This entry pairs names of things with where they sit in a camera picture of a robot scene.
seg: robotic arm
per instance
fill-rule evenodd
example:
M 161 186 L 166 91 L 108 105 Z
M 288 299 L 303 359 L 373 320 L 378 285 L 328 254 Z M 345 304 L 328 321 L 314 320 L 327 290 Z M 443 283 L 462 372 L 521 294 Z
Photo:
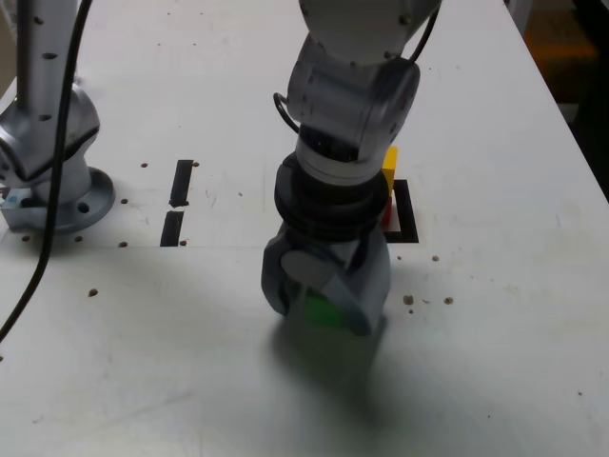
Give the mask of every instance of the robotic arm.
M 400 56 L 440 2 L 300 1 L 309 34 L 287 108 L 301 127 L 277 173 L 284 223 L 265 249 L 262 273 L 277 312 L 321 296 L 355 334 L 378 325 L 390 287 L 381 168 L 420 80 L 416 63 Z
M 0 183 L 10 188 L 0 206 L 10 229 L 45 228 L 51 162 L 76 0 L 17 2 L 17 97 L 0 115 Z M 55 231 L 84 229 L 112 207 L 114 187 L 90 169 L 85 152 L 99 117 L 78 86 L 72 88 Z

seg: orange object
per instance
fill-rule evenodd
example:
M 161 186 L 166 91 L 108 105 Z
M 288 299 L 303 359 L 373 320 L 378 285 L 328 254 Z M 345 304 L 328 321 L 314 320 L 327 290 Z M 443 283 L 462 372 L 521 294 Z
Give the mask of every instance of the orange object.
M 573 10 L 534 10 L 524 42 L 558 103 L 578 103 L 594 80 L 599 51 Z

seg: black tape marking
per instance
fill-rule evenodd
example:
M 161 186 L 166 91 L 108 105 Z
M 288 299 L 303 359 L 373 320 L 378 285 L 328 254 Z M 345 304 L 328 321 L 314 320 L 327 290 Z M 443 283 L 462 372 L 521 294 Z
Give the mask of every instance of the black tape marking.
M 396 179 L 393 184 L 393 193 L 396 196 L 400 231 L 386 231 L 385 240 L 387 243 L 419 243 L 408 182 L 405 179 Z
M 192 160 L 178 160 L 178 165 L 175 167 L 169 200 L 169 204 L 174 208 L 188 206 L 188 187 L 190 186 L 193 163 Z
M 169 211 L 167 213 L 163 225 L 163 234 L 161 235 L 161 248 L 177 247 L 180 244 L 183 219 L 183 211 Z

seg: yellow block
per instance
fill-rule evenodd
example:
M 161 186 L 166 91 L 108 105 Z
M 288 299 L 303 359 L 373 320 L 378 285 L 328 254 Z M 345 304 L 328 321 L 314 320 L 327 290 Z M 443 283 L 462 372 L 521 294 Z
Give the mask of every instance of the yellow block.
M 393 191 L 393 181 L 396 175 L 396 165 L 398 163 L 398 147 L 392 146 L 387 151 L 383 162 L 383 174 L 384 179 L 387 180 L 389 186 L 389 193 Z

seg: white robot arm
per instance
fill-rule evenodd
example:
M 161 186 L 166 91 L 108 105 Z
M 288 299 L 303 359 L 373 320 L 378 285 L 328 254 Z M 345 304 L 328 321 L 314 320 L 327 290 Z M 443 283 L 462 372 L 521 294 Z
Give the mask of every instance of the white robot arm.
M 420 80 L 415 59 L 401 55 L 421 24 L 435 21 L 440 2 L 301 0 L 309 34 L 286 99 L 301 126 L 277 173 L 284 223 L 265 249 L 262 274 L 279 313 L 321 297 L 354 333 L 377 326 L 390 286 L 381 168 Z

